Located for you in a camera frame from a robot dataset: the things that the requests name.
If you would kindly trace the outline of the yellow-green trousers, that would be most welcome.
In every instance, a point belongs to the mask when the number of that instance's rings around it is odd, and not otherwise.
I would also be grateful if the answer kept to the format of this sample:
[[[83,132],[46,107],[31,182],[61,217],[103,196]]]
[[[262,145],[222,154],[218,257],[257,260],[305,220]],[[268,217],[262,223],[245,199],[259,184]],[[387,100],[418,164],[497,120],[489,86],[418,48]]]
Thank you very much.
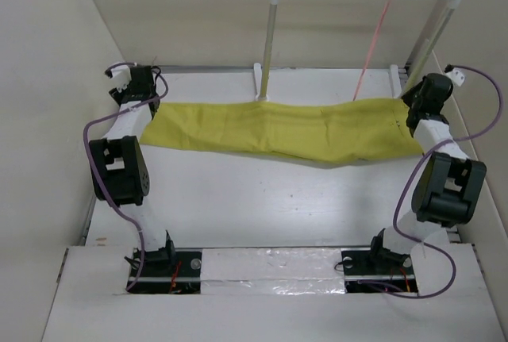
[[[344,165],[416,156],[400,99],[331,106],[276,102],[165,102],[140,142],[200,152],[239,152]]]

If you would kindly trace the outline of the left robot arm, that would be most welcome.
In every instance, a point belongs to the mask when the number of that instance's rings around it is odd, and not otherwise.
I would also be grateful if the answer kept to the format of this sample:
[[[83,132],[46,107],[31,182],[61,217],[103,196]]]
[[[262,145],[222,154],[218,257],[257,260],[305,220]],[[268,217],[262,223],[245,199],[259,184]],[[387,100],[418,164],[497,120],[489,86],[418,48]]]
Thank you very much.
[[[105,75],[118,111],[92,121],[83,130],[96,198],[105,201],[138,233],[139,248],[126,261],[137,275],[169,275],[177,265],[173,241],[156,224],[148,203],[150,177],[140,139],[154,119],[168,84],[157,66],[116,63]]]

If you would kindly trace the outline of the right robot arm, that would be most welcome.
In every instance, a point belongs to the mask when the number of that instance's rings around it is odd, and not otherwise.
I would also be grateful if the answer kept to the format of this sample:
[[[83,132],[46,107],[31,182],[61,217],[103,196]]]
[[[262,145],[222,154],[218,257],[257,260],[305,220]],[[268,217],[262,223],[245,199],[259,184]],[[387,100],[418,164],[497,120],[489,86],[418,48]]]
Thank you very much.
[[[453,89],[464,80],[456,68],[443,75],[430,73],[402,95],[409,108],[406,126],[424,152],[425,168],[414,187],[410,211],[372,239],[367,264],[375,273],[402,266],[414,246],[441,229],[472,219],[487,167],[453,140],[441,113]]]

